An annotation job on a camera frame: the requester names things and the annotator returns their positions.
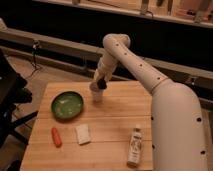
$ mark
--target black cable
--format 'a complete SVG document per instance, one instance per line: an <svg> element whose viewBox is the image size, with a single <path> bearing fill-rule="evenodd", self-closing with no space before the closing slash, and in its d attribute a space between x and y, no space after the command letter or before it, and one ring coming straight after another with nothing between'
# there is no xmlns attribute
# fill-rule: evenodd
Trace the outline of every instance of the black cable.
<svg viewBox="0 0 213 171"><path fill-rule="evenodd" d="M43 69L42 66L38 65L37 61L36 61L36 51L37 51L38 47L39 47L39 44L37 44L37 43L35 43L33 45L33 51L32 51L33 60L32 61L29 60L29 62L33 66L34 70L31 72L31 74L29 76L25 77L25 79L29 79L30 77L32 77L34 75L34 73L36 71Z"/></svg>
<svg viewBox="0 0 213 171"><path fill-rule="evenodd" d="M151 14L152 19L154 18L154 14L153 14L153 12L152 12L152 11L147 11L146 13L147 13L147 14Z"/></svg>

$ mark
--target black dot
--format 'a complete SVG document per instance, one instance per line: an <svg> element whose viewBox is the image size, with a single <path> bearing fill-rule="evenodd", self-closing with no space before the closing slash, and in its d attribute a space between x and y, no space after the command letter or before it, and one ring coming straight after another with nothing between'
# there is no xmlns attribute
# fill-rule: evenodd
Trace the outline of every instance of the black dot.
<svg viewBox="0 0 213 171"><path fill-rule="evenodd" d="M201 119L201 118L197 118L197 121L198 121L198 122L201 122L201 121L202 121L202 119Z"/></svg>
<svg viewBox="0 0 213 171"><path fill-rule="evenodd" d="M201 152L200 152L200 154L202 154L202 155L203 155L203 154L206 154L206 152L205 152L205 151L201 151Z"/></svg>

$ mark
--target cable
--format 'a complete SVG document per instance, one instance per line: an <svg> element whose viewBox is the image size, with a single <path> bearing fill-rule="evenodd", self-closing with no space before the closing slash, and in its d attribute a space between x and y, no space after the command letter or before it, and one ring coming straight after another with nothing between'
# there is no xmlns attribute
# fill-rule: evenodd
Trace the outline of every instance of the cable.
<svg viewBox="0 0 213 171"><path fill-rule="evenodd" d="M110 4L110 3L107 3L107 2L101 2L101 1L97 1L97 0L87 0L87 1L89 1L89 2L95 2L95 3L99 3L99 4L104 4L104 5L108 5L108 6L111 6L111 7L121 8L118 5L113 5L113 4Z"/></svg>
<svg viewBox="0 0 213 171"><path fill-rule="evenodd" d="M33 66L34 70L31 72L30 75L28 75L27 77L25 77L25 79L29 79L30 77L32 77L34 75L34 73L36 71L43 69L42 66L38 65L37 61L36 61L36 51L37 51L38 48L39 48L39 42L35 41L34 44L33 44L33 51L32 51L33 61L29 60L29 62Z"/></svg>
<svg viewBox="0 0 213 171"><path fill-rule="evenodd" d="M152 11L147 11L146 13L147 13L147 14L151 14L152 19L154 18L154 14L153 14L153 12L152 12Z"/></svg>

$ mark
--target floor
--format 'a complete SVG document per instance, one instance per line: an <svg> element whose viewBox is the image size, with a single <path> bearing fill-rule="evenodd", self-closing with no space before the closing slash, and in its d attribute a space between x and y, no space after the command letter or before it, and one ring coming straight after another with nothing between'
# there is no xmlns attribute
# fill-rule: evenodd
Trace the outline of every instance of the floor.
<svg viewBox="0 0 213 171"><path fill-rule="evenodd" d="M15 117L24 116L25 114L33 112L39 108L43 92L49 82L91 81L91 78L83 75L77 75L41 65L40 66L42 68L30 76L34 68L29 61L16 57L8 57L8 60L14 69L28 80L27 88L33 93L32 103L21 104L14 113ZM209 111L203 110L203 118L207 142L209 171L213 171L213 145L209 126ZM33 123L34 121L27 123L27 125L20 127L19 131L26 137L29 137ZM22 159L24 150L25 146L22 143L19 143L13 137L8 137L4 146L0 149L0 171L5 171L11 161Z"/></svg>

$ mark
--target bottle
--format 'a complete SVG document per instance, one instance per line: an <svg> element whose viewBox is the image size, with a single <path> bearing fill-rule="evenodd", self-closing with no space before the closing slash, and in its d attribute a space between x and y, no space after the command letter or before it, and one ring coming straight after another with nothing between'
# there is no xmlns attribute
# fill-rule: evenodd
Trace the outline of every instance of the bottle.
<svg viewBox="0 0 213 171"><path fill-rule="evenodd" d="M142 134L140 125L136 125L131 136L127 165L137 167L140 162Z"/></svg>

